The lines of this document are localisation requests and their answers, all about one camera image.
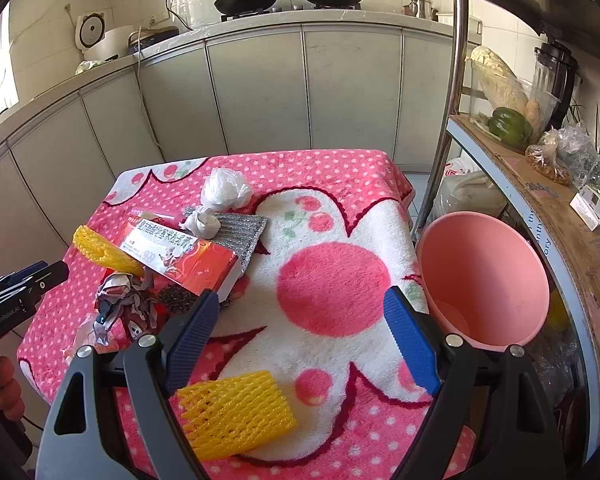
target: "green bell pepper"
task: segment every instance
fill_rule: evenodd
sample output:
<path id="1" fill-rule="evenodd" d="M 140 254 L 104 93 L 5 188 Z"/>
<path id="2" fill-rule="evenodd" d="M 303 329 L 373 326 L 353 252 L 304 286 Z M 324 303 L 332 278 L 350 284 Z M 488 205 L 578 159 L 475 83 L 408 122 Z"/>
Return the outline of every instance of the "green bell pepper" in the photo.
<path id="1" fill-rule="evenodd" d="M 500 107 L 493 111 L 487 122 L 489 131 L 499 137 L 502 142 L 515 148 L 526 148 L 526 144 L 534 130 L 523 114 L 511 108 Z"/>

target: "gray cabinet door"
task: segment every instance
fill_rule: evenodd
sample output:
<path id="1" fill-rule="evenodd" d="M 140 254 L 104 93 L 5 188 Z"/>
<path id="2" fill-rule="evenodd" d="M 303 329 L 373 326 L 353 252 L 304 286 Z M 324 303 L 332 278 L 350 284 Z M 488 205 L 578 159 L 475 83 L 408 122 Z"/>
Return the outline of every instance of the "gray cabinet door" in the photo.
<path id="1" fill-rule="evenodd" d="M 429 173 L 445 112 L 451 40 L 433 34 L 404 35 L 404 67 L 394 162 Z"/>
<path id="2" fill-rule="evenodd" d="M 80 99 L 33 128 L 12 151 L 42 211 L 71 244 L 114 183 Z"/>
<path id="3" fill-rule="evenodd" d="M 144 117 L 133 72 L 80 92 L 87 115 L 115 176 L 126 170 L 164 162 Z"/>
<path id="4" fill-rule="evenodd" d="M 31 197 L 11 154 L 0 158 L 0 276 L 62 258 L 67 245 Z"/>
<path id="5" fill-rule="evenodd" d="M 230 153 L 310 147 L 299 30 L 209 44 L 208 51 Z"/>
<path id="6" fill-rule="evenodd" d="M 400 95 L 399 32 L 305 32 L 313 148 L 394 156 Z"/>
<path id="7" fill-rule="evenodd" d="M 204 48 L 141 66 L 139 79 L 168 162 L 227 154 Z"/>

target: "hand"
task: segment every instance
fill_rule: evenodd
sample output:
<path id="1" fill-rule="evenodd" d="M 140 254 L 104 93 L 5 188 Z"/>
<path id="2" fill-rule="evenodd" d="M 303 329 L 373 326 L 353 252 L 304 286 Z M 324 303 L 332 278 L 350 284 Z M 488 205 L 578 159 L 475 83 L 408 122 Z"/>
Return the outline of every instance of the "hand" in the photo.
<path id="1" fill-rule="evenodd" d="M 0 410 L 9 420 L 20 420 L 24 415 L 21 392 L 18 381 L 13 378 L 11 360 L 8 357 L 0 357 Z"/>

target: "yellow foam net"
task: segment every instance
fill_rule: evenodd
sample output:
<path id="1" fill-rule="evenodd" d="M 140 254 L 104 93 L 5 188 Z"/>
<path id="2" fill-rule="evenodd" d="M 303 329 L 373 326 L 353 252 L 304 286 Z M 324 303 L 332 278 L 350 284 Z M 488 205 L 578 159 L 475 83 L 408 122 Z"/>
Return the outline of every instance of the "yellow foam net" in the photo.
<path id="1" fill-rule="evenodd" d="M 253 449 L 298 423 L 270 372 L 203 381 L 178 390 L 184 425 L 199 460 Z"/>
<path id="2" fill-rule="evenodd" d="M 140 262 L 86 225 L 81 225 L 75 230 L 74 246 L 82 256 L 94 264 L 118 272 L 144 276 L 144 267 Z"/>

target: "pink bowl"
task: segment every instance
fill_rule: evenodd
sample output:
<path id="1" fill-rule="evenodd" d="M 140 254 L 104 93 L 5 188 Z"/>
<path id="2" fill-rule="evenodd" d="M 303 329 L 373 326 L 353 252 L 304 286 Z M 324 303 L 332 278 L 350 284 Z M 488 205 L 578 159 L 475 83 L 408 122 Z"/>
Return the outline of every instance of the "pink bowl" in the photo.
<path id="1" fill-rule="evenodd" d="M 505 223 L 481 213 L 438 218 L 417 247 L 429 311 L 476 348 L 525 345 L 542 328 L 549 284 L 538 255 Z"/>

